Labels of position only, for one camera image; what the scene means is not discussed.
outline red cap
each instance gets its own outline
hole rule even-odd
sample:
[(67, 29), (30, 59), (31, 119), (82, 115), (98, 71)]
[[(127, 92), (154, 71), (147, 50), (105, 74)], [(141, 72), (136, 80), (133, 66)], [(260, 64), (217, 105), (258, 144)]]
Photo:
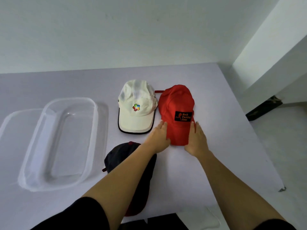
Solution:
[(166, 137), (172, 145), (184, 146), (189, 143), (191, 122), (194, 122), (194, 99), (184, 85), (174, 85), (160, 96), (159, 112), (161, 119), (167, 122)]

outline black brim trim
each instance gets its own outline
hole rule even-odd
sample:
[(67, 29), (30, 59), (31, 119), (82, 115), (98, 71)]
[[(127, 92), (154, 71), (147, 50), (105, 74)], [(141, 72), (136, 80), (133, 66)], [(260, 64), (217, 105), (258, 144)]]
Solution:
[(141, 134), (147, 134), (148, 132), (150, 132), (151, 130), (152, 130), (152, 128), (153, 128), (153, 124), (154, 124), (154, 118), (153, 118), (153, 123), (152, 123), (152, 125), (151, 125), (151, 128), (148, 130), (148, 131), (146, 131), (146, 132), (127, 132), (127, 131), (123, 131), (123, 130), (121, 130), (120, 129), (120, 127), (119, 127), (119, 111), (120, 111), (120, 108), (118, 108), (118, 118), (117, 118), (117, 125), (118, 125), (118, 129), (121, 131), (121, 132), (123, 132), (123, 133), (127, 133), (127, 134), (133, 134), (133, 135), (141, 135)]

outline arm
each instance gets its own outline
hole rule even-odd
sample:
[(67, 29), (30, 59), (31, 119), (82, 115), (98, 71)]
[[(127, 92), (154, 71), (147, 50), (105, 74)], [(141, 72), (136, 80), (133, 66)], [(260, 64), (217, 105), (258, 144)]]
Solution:
[(209, 150), (199, 123), (191, 123), (185, 150), (201, 163), (214, 196), (231, 230), (254, 229), (268, 219), (284, 218), (259, 194), (236, 177)]
[(161, 121), (143, 144), (83, 195), (99, 202), (111, 230), (120, 225), (151, 157), (170, 145), (166, 129), (167, 123)]

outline cap logo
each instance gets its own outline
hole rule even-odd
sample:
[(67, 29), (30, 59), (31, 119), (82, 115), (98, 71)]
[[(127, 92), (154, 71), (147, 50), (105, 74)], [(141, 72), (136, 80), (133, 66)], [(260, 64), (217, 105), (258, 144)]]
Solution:
[(140, 105), (135, 104), (132, 108), (134, 109), (134, 111), (138, 111), (140, 110)]
[(193, 112), (175, 112), (175, 121), (191, 122)]

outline hand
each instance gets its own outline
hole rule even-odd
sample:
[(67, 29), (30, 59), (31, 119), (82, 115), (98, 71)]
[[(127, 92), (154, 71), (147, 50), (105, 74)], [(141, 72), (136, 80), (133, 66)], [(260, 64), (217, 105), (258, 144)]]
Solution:
[(144, 144), (152, 147), (154, 153), (162, 152), (170, 143), (170, 139), (166, 139), (167, 122), (161, 120), (158, 126), (151, 131)]
[(206, 152), (210, 152), (208, 145), (207, 145), (207, 138), (199, 125), (196, 122), (196, 130), (194, 127), (194, 122), (191, 122), (190, 126), (190, 134), (189, 134), (189, 143), (185, 146), (185, 150), (199, 159), (203, 156)]

